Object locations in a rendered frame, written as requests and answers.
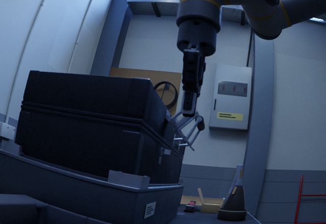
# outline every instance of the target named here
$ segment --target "electrical cabinet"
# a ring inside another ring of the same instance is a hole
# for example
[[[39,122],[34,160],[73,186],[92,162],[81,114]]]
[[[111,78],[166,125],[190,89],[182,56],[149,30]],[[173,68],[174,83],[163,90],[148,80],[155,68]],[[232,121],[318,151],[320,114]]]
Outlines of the electrical cabinet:
[[[216,64],[209,128],[247,130],[252,69]]]

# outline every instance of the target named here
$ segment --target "red railing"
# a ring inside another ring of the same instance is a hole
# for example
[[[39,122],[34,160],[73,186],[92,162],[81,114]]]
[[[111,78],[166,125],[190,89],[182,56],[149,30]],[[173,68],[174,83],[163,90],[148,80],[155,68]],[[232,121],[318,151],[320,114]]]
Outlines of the red railing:
[[[301,177],[300,189],[299,189],[299,197],[298,197],[297,205],[296,205],[294,224],[296,224],[297,213],[299,212],[299,205],[300,205],[301,196],[326,196],[326,194],[301,194],[303,180],[304,180],[304,175],[302,175],[302,177]],[[306,223],[300,222],[300,224],[326,224],[326,222],[306,222]]]

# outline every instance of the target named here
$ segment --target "white wall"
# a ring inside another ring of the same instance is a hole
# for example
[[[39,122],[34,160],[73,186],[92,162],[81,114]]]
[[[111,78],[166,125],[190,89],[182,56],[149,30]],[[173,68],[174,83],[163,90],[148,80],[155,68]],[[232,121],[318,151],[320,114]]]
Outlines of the white wall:
[[[30,70],[90,73],[111,0],[0,2],[0,113],[18,120]]]
[[[326,170],[326,26],[303,22],[274,40],[267,169]]]
[[[183,53],[176,46],[178,26],[175,17],[134,15],[125,40],[120,68],[158,70],[182,73]],[[204,117],[206,129],[187,148],[183,163],[205,166],[236,167],[243,163],[247,132],[210,130],[208,128],[215,64],[246,66],[250,28],[222,22],[216,53],[206,58],[206,72],[197,110]],[[181,108],[182,93],[177,110]]]

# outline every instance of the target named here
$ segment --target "cone-shaped object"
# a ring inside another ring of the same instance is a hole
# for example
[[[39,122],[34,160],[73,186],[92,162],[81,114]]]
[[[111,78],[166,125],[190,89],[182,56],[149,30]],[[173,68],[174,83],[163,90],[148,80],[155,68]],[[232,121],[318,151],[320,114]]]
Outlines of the cone-shaped object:
[[[220,207],[218,219],[220,220],[245,220],[247,210],[245,209],[245,196],[242,186],[243,164],[236,167],[233,179]]]

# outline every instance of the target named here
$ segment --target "display panel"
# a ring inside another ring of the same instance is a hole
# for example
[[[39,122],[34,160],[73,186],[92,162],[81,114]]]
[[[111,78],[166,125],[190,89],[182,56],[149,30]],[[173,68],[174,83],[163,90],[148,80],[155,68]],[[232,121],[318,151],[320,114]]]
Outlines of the display panel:
[[[246,97],[248,84],[219,80],[218,94]]]

